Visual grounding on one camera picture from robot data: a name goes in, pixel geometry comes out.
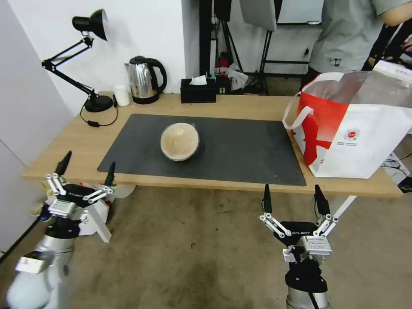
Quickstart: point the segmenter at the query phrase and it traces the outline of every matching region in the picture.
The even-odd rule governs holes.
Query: kettle handle
[[[153,59],[153,58],[146,58],[146,62],[148,64],[151,64],[153,67],[158,67],[160,69],[160,73],[163,76],[163,83],[161,86],[158,86],[157,92],[158,93],[163,92],[163,90],[166,88],[166,85],[167,85],[167,75],[166,75],[166,70],[164,66],[158,60]]]

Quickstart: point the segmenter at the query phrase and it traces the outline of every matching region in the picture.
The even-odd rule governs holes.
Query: black desk lamp
[[[66,82],[69,82],[70,84],[77,87],[81,91],[87,93],[89,98],[87,99],[84,106],[88,112],[105,111],[113,106],[113,100],[111,97],[99,96],[98,94],[94,92],[94,88],[86,86],[82,83],[79,83],[75,81],[74,79],[71,79],[67,75],[57,70],[57,67],[65,63],[66,61],[74,58],[75,56],[81,54],[82,52],[88,50],[89,48],[92,48],[94,38],[89,36],[90,32],[93,32],[99,38],[107,41],[106,34],[105,34],[105,29],[107,30],[106,12],[103,9],[100,9],[94,12],[90,17],[75,16],[73,17],[72,24],[76,30],[82,33],[82,35],[84,36],[83,39],[80,40],[80,42],[74,44],[73,46],[70,46],[69,48],[63,50],[61,53],[58,53],[57,55],[51,57],[50,59],[44,60],[42,62],[42,66],[46,70],[52,72],[53,74],[64,79]],[[61,57],[63,54],[65,54],[69,50],[83,43],[86,44],[87,47],[85,47],[81,51],[78,51],[77,53],[67,56],[67,57]]]

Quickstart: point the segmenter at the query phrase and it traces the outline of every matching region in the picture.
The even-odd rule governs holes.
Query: lamp arm
[[[73,48],[75,48],[75,47],[77,47],[77,46],[79,46],[80,44],[83,44],[83,43],[86,44],[87,47],[85,47],[84,49],[78,51],[77,53],[75,53],[75,54],[73,54],[73,55],[71,55],[71,56],[65,57],[62,61],[54,64],[54,61],[56,61],[56,59],[58,59],[61,55],[67,53],[67,52],[70,51],[71,49],[73,49]],[[75,86],[76,88],[78,88],[78,89],[80,89],[81,91],[85,92],[85,93],[86,93],[87,95],[89,95],[90,97],[96,97],[96,94],[95,94],[93,88],[89,88],[88,86],[86,86],[86,85],[84,85],[84,84],[82,84],[82,83],[80,83],[80,82],[75,81],[74,79],[68,77],[67,75],[65,75],[65,74],[63,74],[62,72],[60,72],[59,70],[57,70],[57,67],[58,67],[59,65],[61,65],[61,64],[63,64],[64,62],[66,62],[66,61],[74,58],[75,56],[83,53],[84,51],[92,48],[92,46],[93,46],[93,38],[90,38],[90,37],[88,37],[88,36],[85,36],[85,37],[84,37],[83,39],[81,39],[79,42],[77,42],[76,44],[74,44],[74,45],[70,46],[69,48],[63,50],[62,52],[58,53],[57,55],[55,55],[55,56],[53,56],[53,57],[51,57],[51,58],[49,58],[49,59],[43,60],[43,61],[42,61],[42,66],[43,66],[43,68],[45,68],[45,69],[48,70],[49,72],[52,72],[53,74],[57,75],[57,76],[60,77],[61,79],[64,79],[66,82],[72,84],[72,85]]]

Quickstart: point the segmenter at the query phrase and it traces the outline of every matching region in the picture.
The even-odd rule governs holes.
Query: red and white bag
[[[367,179],[412,128],[411,91],[412,71],[383,61],[370,74],[321,74],[303,88],[295,122],[286,124],[291,101],[283,124],[315,177]]]

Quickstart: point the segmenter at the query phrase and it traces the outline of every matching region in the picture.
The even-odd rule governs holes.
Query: stainless steel kettle
[[[130,89],[132,90],[133,101],[138,104],[150,104],[159,99],[159,94],[165,89],[167,84],[166,70],[156,59],[137,56],[124,64],[129,76]],[[160,69],[163,76],[163,83],[158,85],[154,67]]]

